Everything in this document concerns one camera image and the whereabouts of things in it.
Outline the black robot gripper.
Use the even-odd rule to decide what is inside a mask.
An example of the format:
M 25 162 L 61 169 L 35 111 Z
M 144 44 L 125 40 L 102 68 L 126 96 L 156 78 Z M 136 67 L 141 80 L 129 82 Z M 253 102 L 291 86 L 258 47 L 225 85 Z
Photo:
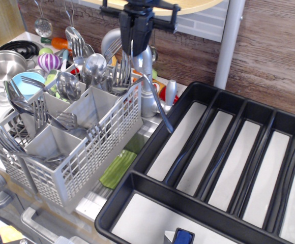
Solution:
M 156 18 L 153 8 L 170 10 L 171 20 Z M 177 31 L 176 18 L 181 8 L 166 1 L 125 1 L 119 10 L 109 5 L 108 1 L 102 1 L 100 10 L 108 16 L 119 17 L 123 51 L 138 56 L 145 51 L 153 28 L 171 33 Z

